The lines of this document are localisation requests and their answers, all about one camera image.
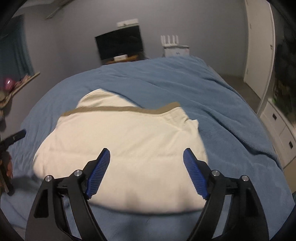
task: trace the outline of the gray wall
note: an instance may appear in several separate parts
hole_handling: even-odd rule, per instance
[[[26,40],[33,69],[41,74],[21,89],[5,108],[5,122],[0,124],[2,139],[17,132],[37,101],[58,82],[68,77],[67,67],[59,54],[56,23],[45,20],[51,11],[50,6],[40,5],[23,8],[16,13],[25,15]]]
[[[191,55],[220,74],[243,76],[247,53],[244,0],[75,0],[55,17],[76,74],[100,66],[95,36],[138,18],[146,54],[162,55],[160,35],[179,35]]]
[[[35,103],[71,75],[98,68],[95,36],[116,23],[138,18],[146,54],[162,55],[160,35],[179,35],[191,55],[220,74],[243,76],[247,53],[244,0],[75,0],[50,20],[52,5],[26,7],[25,31],[35,72],[41,75],[17,93],[0,124],[4,138],[19,130]]]

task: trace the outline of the bed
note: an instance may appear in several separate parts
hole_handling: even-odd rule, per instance
[[[12,225],[26,227],[41,183],[32,169],[38,147],[61,114],[99,88],[142,108],[179,102],[190,119],[199,121],[210,168],[228,177],[248,175],[264,208],[269,236],[280,229],[295,203],[263,125],[233,88],[203,60],[192,56],[105,65],[69,77],[46,93],[21,125],[27,130],[26,137],[9,149],[16,192],[12,197],[2,195],[1,209]],[[223,231],[229,203],[226,197],[214,236]],[[72,233],[79,236],[68,202],[65,207]],[[186,240],[201,213],[138,215],[91,208],[108,240]]]

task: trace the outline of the white box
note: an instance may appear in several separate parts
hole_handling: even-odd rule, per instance
[[[164,47],[165,57],[189,56],[189,47],[186,45]]]
[[[128,55],[127,54],[124,54],[124,55],[119,55],[119,56],[115,56],[114,57],[114,61],[121,61],[121,60],[125,60],[128,58]]]
[[[136,25],[138,23],[139,23],[139,20],[137,18],[134,18],[134,19],[118,22],[116,25],[118,28],[122,28],[122,27],[129,26],[129,25]]]

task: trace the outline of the pink ball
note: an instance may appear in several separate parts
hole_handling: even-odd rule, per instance
[[[13,79],[6,78],[5,81],[4,81],[4,89],[7,92],[10,92],[10,91],[12,91],[15,84],[16,84],[16,82]]]

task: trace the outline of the television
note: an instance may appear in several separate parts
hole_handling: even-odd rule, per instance
[[[139,26],[121,28],[96,37],[101,60],[143,51]]]

